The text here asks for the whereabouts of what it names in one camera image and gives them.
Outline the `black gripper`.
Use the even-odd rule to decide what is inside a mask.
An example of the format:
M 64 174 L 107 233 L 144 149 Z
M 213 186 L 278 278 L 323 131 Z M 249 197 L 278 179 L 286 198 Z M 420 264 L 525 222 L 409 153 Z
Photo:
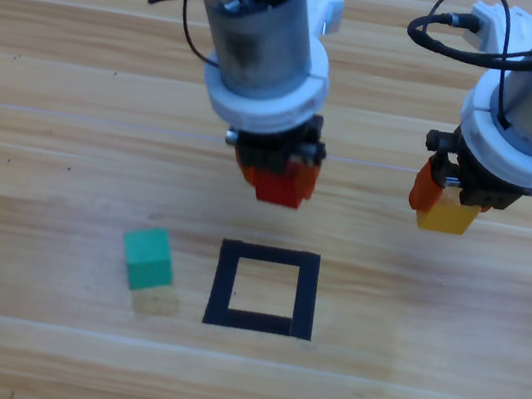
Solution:
M 234 148 L 239 170 L 250 186 L 256 187 L 261 169 L 284 175 L 291 163 L 293 188 L 300 200 L 309 200 L 327 156 L 321 141 L 323 124 L 322 115 L 316 114 L 293 129 L 274 134 L 258 135 L 231 127 L 225 141 Z
M 427 132 L 426 148 L 432 155 L 408 195 L 414 211 L 428 212 L 436 204 L 450 204 L 445 187 L 459 188 L 459 202 L 480 206 L 482 213 L 504 210 L 523 196 L 532 197 L 532 188 L 510 184 L 480 165 L 465 142 L 461 132 Z

